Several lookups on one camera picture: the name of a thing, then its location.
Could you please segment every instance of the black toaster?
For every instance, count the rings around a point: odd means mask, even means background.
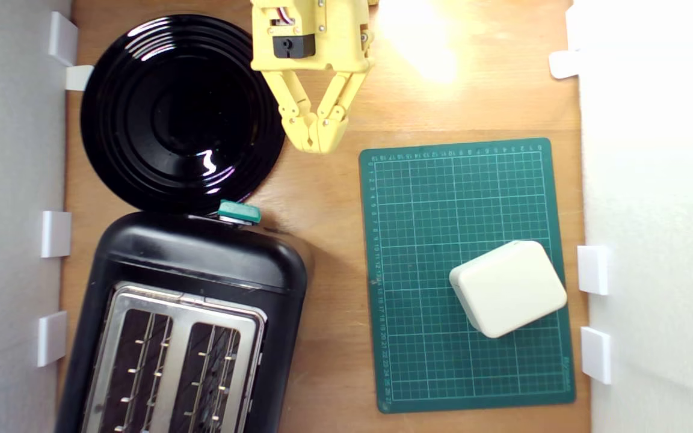
[[[277,431],[311,271],[283,233],[117,220],[94,256],[56,431]]]

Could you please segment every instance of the white bracket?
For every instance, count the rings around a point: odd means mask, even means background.
[[[71,66],[66,68],[66,90],[85,91],[87,82],[92,74],[92,65]]]
[[[36,366],[44,367],[66,356],[69,315],[57,312],[39,318],[39,343]]]
[[[606,247],[577,247],[579,290],[608,295],[608,249]]]
[[[66,90],[85,91],[93,74],[93,66],[76,65],[79,46],[79,28],[60,12],[52,12],[50,19],[49,55],[66,66]]]
[[[77,44],[79,44],[79,28],[60,12],[53,11],[50,19],[49,54],[64,66],[74,66]]]
[[[582,48],[584,40],[583,20],[581,17],[580,6],[572,5],[566,11],[566,38],[568,49],[563,51],[551,52],[548,58],[550,63],[550,74],[555,79],[565,79],[579,75]]]
[[[611,338],[591,327],[581,327],[582,371],[600,383],[611,384]]]
[[[65,257],[71,253],[71,213],[42,212],[42,258]]]

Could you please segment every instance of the wooden surface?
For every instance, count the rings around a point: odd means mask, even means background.
[[[556,82],[547,54],[566,47],[570,0],[381,0],[372,12],[377,66],[357,96],[350,129],[328,156],[286,146],[250,203],[266,222],[316,250],[281,432],[547,431],[590,429],[589,381],[580,372],[577,289],[583,244],[580,133],[575,80]],[[250,0],[75,0],[79,62],[94,63],[115,38],[148,19],[212,14],[250,29]],[[315,102],[330,76],[305,74]],[[69,94],[66,208],[74,216],[61,308],[73,335],[96,243],[134,209],[109,192],[85,157],[81,94]],[[365,148],[548,137],[553,142],[569,292],[577,401],[573,405],[385,416],[376,409],[357,156]],[[61,378],[66,362],[61,365]]]

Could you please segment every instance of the robotic arm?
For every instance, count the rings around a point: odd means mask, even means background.
[[[347,129],[352,101],[374,66],[368,5],[378,0],[252,2],[250,66],[269,84],[294,146],[309,153],[331,153]],[[336,72],[314,112],[296,69]]]

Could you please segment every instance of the green cutting mat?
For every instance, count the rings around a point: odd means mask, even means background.
[[[550,142],[365,150],[360,180],[380,411],[572,402],[567,307],[490,339],[448,282],[514,239],[542,243],[564,279]]]

